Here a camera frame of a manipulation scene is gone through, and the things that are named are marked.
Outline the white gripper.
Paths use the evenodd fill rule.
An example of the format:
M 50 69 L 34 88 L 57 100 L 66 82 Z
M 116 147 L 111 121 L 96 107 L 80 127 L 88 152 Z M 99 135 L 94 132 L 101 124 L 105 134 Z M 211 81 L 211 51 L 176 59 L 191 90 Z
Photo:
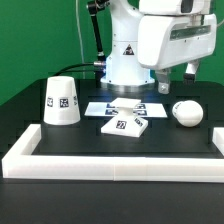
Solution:
M 138 61 L 143 67 L 157 70 L 161 94 L 170 91 L 170 67 L 189 62 L 183 81 L 193 84 L 200 65 L 196 59 L 211 55 L 215 49 L 216 16 L 206 15 L 203 25 L 193 26 L 191 22 L 189 16 L 144 16 L 140 21 Z

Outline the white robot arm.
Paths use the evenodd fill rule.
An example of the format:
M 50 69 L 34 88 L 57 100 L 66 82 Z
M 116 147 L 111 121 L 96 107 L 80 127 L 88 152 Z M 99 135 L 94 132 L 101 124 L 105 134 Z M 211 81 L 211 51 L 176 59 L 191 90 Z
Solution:
M 101 84 L 133 92 L 158 84 L 170 89 L 171 68 L 186 64 L 184 81 L 195 81 L 200 60 L 214 52 L 217 19 L 212 0 L 110 0 L 112 51 Z

